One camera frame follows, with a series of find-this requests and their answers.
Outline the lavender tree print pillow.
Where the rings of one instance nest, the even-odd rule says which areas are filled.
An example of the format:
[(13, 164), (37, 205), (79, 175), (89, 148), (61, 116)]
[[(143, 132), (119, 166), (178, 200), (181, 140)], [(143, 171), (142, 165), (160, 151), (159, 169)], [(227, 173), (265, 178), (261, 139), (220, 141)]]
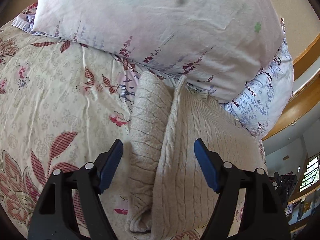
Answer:
[[(108, 77), (103, 76), (99, 82), (86, 70), (89, 81), (77, 89), (82, 94), (88, 94), (93, 89), (97, 92), (108, 90), (110, 94), (117, 93), (120, 100), (131, 108), (139, 77), (146, 68), (125, 57), (113, 55), (112, 58), (124, 68), (118, 74), (115, 86)], [(292, 57), (286, 40), (283, 40), (268, 66), (261, 68), (253, 80), (246, 82), (244, 90), (236, 98), (221, 106), (235, 116), (251, 135), (263, 138), (274, 127), (291, 98), (293, 78)]]

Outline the floral cream bedspread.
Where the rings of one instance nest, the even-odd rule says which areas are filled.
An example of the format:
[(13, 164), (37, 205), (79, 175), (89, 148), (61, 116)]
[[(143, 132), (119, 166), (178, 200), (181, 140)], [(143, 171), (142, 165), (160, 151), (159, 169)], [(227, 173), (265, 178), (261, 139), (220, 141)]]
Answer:
[[(82, 94), (77, 89), (89, 81), (86, 70), (115, 86), (124, 68), (112, 56), (69, 40), (31, 35), (14, 21), (1, 27), (1, 206), (23, 236), (51, 173), (94, 161), (119, 139), (124, 153), (100, 199), (116, 236), (135, 239), (126, 230), (133, 106), (108, 90)], [(144, 72), (170, 88), (183, 77), (146, 69), (139, 81)], [(192, 93), (210, 96), (192, 89), (186, 79), (185, 84)], [(204, 228), (170, 239), (199, 239)]]

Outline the pink plain pillow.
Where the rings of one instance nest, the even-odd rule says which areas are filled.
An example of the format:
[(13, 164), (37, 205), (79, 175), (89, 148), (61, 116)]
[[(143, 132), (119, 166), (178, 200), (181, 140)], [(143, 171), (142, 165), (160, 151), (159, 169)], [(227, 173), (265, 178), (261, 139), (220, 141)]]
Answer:
[(271, 0), (38, 0), (33, 30), (184, 75), (222, 103), (284, 37)]

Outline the cream cable-knit sweater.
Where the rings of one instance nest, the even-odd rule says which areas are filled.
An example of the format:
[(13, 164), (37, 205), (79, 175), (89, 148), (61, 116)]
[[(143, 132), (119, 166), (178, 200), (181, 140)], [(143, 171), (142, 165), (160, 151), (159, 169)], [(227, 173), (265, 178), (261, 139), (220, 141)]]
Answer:
[(264, 147), (212, 96), (174, 88), (156, 75), (140, 78), (131, 115), (129, 208), (135, 239), (170, 239), (207, 225), (217, 202), (194, 153), (194, 142), (237, 168), (266, 167)]

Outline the wooden bed headboard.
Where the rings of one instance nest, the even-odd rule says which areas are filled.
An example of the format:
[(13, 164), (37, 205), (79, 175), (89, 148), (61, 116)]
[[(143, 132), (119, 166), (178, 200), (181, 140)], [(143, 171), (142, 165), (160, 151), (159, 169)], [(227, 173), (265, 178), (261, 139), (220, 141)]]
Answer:
[[(319, 36), (307, 46), (307, 48), (293, 61), (295, 69), (295, 83), (303, 77), (311, 66), (319, 59)], [(294, 91), (293, 97), (285, 107), (274, 128), (263, 138), (276, 135), (282, 130), (294, 124), (301, 117), (306, 115), (319, 102), (319, 70), (316, 70), (311, 77), (307, 78)]]

